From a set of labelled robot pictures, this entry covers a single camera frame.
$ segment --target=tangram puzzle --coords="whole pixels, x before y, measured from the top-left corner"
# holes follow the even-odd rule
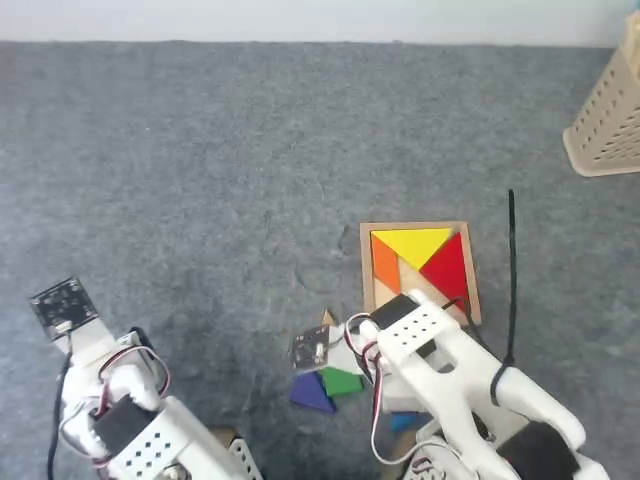
[[[465,325],[465,305],[479,324],[469,229],[465,222],[360,224],[364,308],[371,312],[399,293],[423,291]]]

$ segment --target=gray carpet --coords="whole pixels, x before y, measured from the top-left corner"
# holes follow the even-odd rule
[[[0,44],[0,477],[44,477],[62,356],[26,298],[73,274],[271,479],[371,478],[370,392],[291,406],[289,340],[361,308],[359,222],[464,219],[502,351],[513,187],[518,363],[637,478],[640,176],[582,178],[561,141],[610,54]],[[57,472],[93,476],[64,449]]]

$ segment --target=circuit board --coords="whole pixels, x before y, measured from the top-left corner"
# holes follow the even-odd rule
[[[93,302],[77,278],[68,278],[30,299],[51,341],[98,318]]]

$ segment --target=black plastic part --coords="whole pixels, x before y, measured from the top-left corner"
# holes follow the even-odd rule
[[[51,341],[98,318],[98,311],[77,278],[67,278],[29,299]]]
[[[550,425],[531,422],[499,449],[522,480],[572,480],[580,465]]]
[[[418,304],[406,295],[400,294],[393,300],[389,300],[380,308],[371,312],[371,319],[378,324],[381,330],[390,327],[402,317],[418,308]]]
[[[100,417],[93,430],[115,457],[156,418],[133,403],[131,397],[122,397],[107,413]]]

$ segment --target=wire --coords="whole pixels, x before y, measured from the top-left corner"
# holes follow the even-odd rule
[[[355,346],[353,345],[353,341],[351,339],[351,322],[355,320],[360,320],[360,323],[362,323],[365,320],[371,320],[371,315],[369,315],[366,312],[356,313],[355,315],[352,315],[351,317],[349,317],[349,319],[344,324],[344,339],[347,342],[347,346],[351,349],[353,353],[361,357],[362,352],[358,352],[356,350]]]
[[[67,378],[69,368],[71,367],[71,357],[73,356],[73,345],[71,342],[71,331],[67,333],[69,341],[69,351],[62,363],[62,369],[58,376],[58,387],[56,390],[55,400],[53,402],[53,429],[51,430],[51,442],[49,443],[49,453],[47,455],[47,479],[54,480],[53,467],[56,459],[56,451],[58,450],[58,428],[60,425],[60,414],[62,407],[62,391],[64,389],[64,380]]]
[[[106,362],[104,362],[102,364],[102,366],[100,367],[100,369],[98,370],[98,378],[102,381],[105,382],[103,378],[104,372],[106,370],[108,370],[109,368],[113,367],[113,365],[115,365],[117,362],[119,362],[120,360],[122,360],[124,357],[126,357],[127,355],[133,353],[133,352],[138,352],[138,351],[144,351],[147,352],[148,354],[150,354],[155,360],[158,361],[158,363],[160,363],[160,365],[162,365],[162,368],[164,369],[165,372],[165,378],[164,378],[164,382],[162,384],[162,387],[160,387],[158,393],[161,397],[164,397],[164,395],[167,393],[167,391],[169,390],[169,385],[171,384],[171,372],[169,371],[169,367],[167,367],[167,364],[164,363],[164,361],[158,356],[158,354],[151,348],[146,347],[144,345],[134,345],[132,347],[127,347],[124,350],[120,350],[119,352],[113,354],[109,359],[107,359]]]
[[[509,305],[509,339],[504,363],[513,365],[513,348],[516,337],[516,313],[518,294],[518,267],[516,264],[516,207],[513,190],[509,189],[509,273],[511,275],[511,303]]]
[[[381,357],[381,354],[378,352],[378,354],[373,359],[373,364],[376,371],[376,379],[374,382],[374,389],[373,389],[373,421],[371,422],[371,451],[373,452],[373,455],[376,457],[376,459],[384,465],[400,465],[406,462],[409,458],[411,458],[422,447],[433,446],[433,447],[440,447],[440,448],[445,448],[449,450],[460,461],[462,461],[462,459],[460,458],[460,455],[458,455],[458,453],[455,450],[453,450],[451,447],[446,447],[444,445],[441,445],[440,443],[434,442],[433,440],[423,440],[421,442],[416,443],[404,455],[394,460],[388,460],[386,458],[383,458],[380,455],[380,453],[378,453],[378,448],[376,447],[376,431],[378,429],[378,420],[380,419],[380,412],[381,412],[381,406],[382,406],[382,402],[381,402],[382,371],[380,369],[380,357]]]
[[[491,380],[489,394],[491,402],[499,406],[496,391],[498,383],[504,375],[504,372],[516,362],[513,354],[515,337],[516,337],[516,313],[517,313],[517,294],[518,294],[518,269],[516,264],[516,206],[513,190],[509,189],[509,273],[511,276],[511,301],[509,305],[509,337],[507,339],[507,353],[502,360],[502,365]]]
[[[98,411],[96,412],[96,418],[100,418],[105,414],[107,409],[109,408],[109,381],[105,380],[102,385],[102,392],[100,392],[100,405],[98,406]]]

